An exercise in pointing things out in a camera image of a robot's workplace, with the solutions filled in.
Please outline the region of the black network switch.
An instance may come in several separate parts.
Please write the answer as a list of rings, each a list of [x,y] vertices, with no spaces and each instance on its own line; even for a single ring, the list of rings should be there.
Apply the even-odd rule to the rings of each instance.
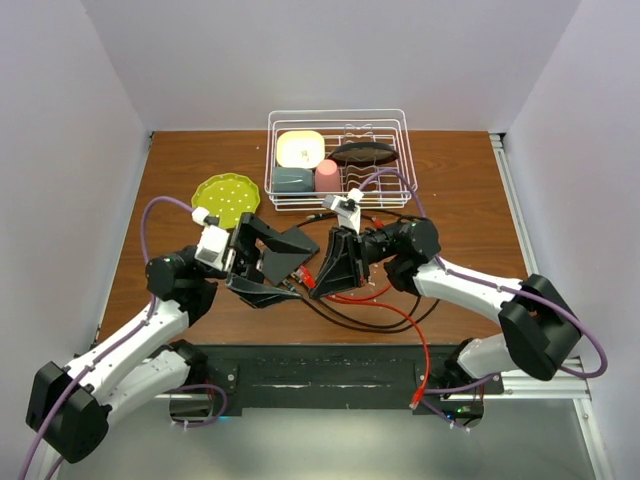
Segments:
[[[294,226],[284,232],[287,239],[291,240],[296,246],[303,248],[303,252],[289,253],[286,260],[288,272],[286,276],[294,273],[300,266],[305,265],[320,250],[319,245],[300,227]]]

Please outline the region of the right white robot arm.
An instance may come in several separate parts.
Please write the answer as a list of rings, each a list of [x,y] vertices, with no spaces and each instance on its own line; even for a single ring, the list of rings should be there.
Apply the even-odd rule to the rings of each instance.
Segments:
[[[466,393],[513,370],[549,381],[583,336],[546,277],[507,279],[448,262],[440,256],[435,225],[426,218],[398,220],[362,233],[332,228],[311,298],[363,286],[373,263],[382,263],[394,289],[458,305],[501,328],[497,335],[465,340],[454,350],[439,371],[438,394]]]

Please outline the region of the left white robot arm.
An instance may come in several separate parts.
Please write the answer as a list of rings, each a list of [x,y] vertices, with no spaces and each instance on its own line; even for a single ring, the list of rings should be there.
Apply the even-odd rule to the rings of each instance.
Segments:
[[[200,239],[147,260],[150,302],[104,342],[35,373],[26,413],[36,434],[29,459],[45,443],[61,461],[78,463],[122,417],[156,395],[206,388],[205,355],[174,338],[210,310],[220,281],[253,308],[295,298],[277,285],[319,250],[299,228],[279,232],[251,212],[226,228],[203,207],[188,211],[202,229]]]

